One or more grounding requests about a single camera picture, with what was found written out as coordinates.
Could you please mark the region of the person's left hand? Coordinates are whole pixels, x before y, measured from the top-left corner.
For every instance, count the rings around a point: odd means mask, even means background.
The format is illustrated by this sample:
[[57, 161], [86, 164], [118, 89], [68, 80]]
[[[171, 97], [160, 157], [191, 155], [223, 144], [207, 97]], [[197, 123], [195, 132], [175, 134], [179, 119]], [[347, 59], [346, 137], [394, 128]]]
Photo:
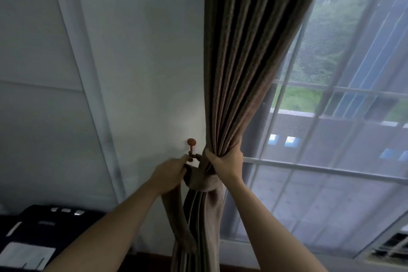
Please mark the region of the person's left hand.
[[173, 190], [179, 186], [186, 174], [185, 164], [177, 164], [170, 158], [158, 165], [149, 179], [149, 185], [158, 195]]

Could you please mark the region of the person's right hand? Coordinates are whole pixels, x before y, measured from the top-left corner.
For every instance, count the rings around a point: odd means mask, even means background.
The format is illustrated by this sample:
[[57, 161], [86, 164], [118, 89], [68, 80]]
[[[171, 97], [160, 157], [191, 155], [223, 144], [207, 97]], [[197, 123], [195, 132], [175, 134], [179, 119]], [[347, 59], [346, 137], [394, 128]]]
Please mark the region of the person's right hand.
[[231, 185], [244, 183], [242, 166], [243, 154], [240, 145], [236, 145], [225, 156], [220, 157], [220, 164], [218, 168], [215, 168], [215, 172], [222, 183], [229, 188]]

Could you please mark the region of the brown fabric curtain tieback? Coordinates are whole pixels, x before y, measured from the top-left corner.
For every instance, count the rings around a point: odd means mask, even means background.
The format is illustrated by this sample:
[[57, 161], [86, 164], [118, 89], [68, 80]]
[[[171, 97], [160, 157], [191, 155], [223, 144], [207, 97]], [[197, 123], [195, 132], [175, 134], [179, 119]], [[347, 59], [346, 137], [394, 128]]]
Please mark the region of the brown fabric curtain tieback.
[[224, 201], [223, 184], [205, 156], [188, 152], [188, 160], [199, 166], [184, 164], [184, 182], [189, 188], [184, 202], [181, 188], [161, 196], [171, 230], [175, 236], [173, 256], [217, 253]]

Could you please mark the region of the brown pleated curtain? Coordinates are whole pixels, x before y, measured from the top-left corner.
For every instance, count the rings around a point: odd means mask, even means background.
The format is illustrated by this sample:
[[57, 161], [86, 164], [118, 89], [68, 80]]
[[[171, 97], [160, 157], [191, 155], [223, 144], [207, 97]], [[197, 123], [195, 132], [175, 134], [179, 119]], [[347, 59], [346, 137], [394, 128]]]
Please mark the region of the brown pleated curtain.
[[[205, 0], [205, 147], [238, 144], [313, 0]], [[172, 256], [171, 272], [219, 272], [219, 250]]]

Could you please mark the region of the person's left forearm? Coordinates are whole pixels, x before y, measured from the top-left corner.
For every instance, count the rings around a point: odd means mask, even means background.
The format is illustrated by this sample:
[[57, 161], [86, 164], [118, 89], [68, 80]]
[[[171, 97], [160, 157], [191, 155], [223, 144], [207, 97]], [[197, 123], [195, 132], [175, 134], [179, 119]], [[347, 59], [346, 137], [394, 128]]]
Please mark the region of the person's left forearm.
[[153, 179], [88, 228], [43, 272], [117, 272], [154, 201], [169, 188]]

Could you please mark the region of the person's right forearm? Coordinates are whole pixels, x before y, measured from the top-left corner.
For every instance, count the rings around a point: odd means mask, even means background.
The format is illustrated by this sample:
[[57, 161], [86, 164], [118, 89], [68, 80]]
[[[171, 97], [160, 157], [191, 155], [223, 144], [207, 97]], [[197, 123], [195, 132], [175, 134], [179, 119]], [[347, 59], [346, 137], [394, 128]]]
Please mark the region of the person's right forearm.
[[246, 186], [231, 175], [223, 183], [232, 195], [261, 272], [328, 272]]

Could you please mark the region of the white sheer curtain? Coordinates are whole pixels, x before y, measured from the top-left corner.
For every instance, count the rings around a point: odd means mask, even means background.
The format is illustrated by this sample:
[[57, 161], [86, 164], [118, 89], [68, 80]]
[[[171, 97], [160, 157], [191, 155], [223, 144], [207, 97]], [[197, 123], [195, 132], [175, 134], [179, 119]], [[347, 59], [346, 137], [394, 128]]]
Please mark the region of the white sheer curtain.
[[241, 150], [312, 252], [354, 259], [408, 213], [408, 0], [314, 0]]

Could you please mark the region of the black printer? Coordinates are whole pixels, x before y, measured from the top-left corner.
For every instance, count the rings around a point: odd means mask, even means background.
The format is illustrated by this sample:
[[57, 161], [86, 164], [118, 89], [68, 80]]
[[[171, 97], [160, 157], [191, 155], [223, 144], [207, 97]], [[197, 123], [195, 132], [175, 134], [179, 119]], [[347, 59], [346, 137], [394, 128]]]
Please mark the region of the black printer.
[[[11, 242], [55, 248], [49, 264], [104, 215], [55, 205], [31, 205], [17, 215], [0, 215], [0, 252]], [[0, 267], [0, 272], [42, 271]]]

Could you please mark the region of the white paper sheet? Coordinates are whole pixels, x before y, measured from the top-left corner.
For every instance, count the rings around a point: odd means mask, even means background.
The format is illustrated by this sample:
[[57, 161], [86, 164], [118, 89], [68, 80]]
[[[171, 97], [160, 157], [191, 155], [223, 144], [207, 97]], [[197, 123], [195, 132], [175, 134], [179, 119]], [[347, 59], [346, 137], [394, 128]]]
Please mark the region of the white paper sheet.
[[44, 246], [11, 242], [0, 252], [0, 267], [42, 271], [55, 250]]

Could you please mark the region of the white air conditioner vent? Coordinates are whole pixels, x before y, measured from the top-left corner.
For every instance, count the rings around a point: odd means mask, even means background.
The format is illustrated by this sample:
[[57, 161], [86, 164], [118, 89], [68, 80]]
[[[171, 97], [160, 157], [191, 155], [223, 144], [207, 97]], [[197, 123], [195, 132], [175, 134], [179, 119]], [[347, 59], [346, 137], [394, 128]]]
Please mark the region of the white air conditioner vent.
[[364, 255], [363, 261], [408, 270], [408, 223], [390, 238], [371, 248]]

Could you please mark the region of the white window frame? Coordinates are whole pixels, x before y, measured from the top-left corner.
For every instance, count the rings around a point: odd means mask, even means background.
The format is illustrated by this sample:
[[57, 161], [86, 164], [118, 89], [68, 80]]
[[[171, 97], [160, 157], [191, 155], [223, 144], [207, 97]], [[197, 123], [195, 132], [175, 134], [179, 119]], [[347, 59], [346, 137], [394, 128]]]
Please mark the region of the white window frame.
[[317, 254], [355, 258], [408, 218], [408, 93], [290, 82], [247, 184]]

